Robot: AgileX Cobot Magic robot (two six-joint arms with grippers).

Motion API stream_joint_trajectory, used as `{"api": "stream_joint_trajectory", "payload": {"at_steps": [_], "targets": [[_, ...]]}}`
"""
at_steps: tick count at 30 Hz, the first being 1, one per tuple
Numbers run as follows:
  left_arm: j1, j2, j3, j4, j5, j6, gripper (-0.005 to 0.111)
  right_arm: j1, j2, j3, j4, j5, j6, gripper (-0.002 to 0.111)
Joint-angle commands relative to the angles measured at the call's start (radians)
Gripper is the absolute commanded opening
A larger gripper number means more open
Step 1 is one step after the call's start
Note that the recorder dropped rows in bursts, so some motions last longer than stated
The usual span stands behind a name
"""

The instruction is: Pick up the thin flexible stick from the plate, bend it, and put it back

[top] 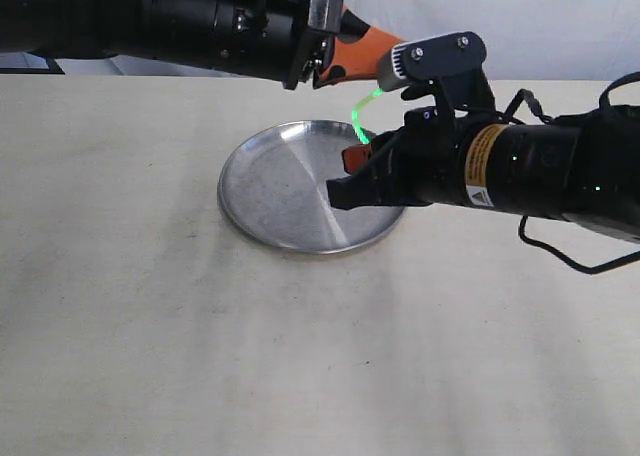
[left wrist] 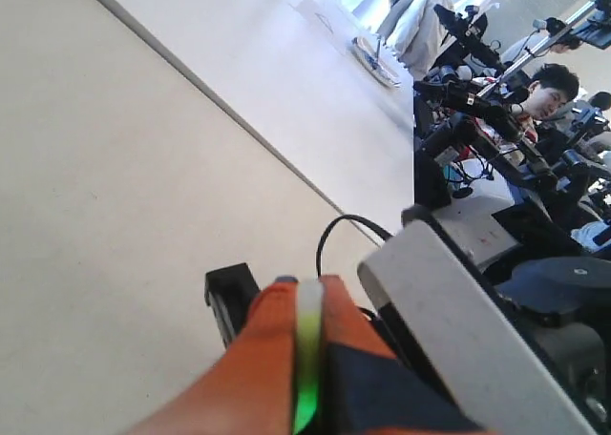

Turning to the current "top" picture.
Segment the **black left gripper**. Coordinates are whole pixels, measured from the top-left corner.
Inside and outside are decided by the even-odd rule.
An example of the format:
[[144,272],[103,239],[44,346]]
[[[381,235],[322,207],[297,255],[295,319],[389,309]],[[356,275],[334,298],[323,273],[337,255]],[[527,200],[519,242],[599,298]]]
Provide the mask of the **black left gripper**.
[[343,0],[217,0],[212,67],[288,90],[375,80],[378,61],[405,40],[371,26]]

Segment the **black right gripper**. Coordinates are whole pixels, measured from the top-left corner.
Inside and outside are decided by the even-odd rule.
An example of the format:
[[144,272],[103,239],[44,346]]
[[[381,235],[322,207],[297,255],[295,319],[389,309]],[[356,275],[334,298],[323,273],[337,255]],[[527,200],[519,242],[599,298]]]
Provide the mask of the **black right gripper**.
[[441,115],[434,106],[406,112],[401,127],[342,151],[347,175],[326,182],[330,205],[468,207],[462,159],[472,127],[471,117]]

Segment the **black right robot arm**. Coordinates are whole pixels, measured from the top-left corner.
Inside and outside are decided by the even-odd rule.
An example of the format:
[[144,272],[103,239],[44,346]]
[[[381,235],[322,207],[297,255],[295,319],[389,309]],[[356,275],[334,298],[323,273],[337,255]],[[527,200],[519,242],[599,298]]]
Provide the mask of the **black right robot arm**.
[[571,222],[639,240],[639,109],[616,105],[548,124],[498,115],[456,119],[433,106],[342,153],[328,181],[332,207],[468,207]]

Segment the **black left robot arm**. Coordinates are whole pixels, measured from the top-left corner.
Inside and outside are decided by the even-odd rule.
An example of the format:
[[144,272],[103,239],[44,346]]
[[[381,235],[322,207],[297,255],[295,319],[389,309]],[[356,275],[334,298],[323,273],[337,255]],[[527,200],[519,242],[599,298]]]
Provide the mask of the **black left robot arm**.
[[133,56],[276,81],[372,80],[399,38],[342,0],[1,0],[1,48],[47,60]]

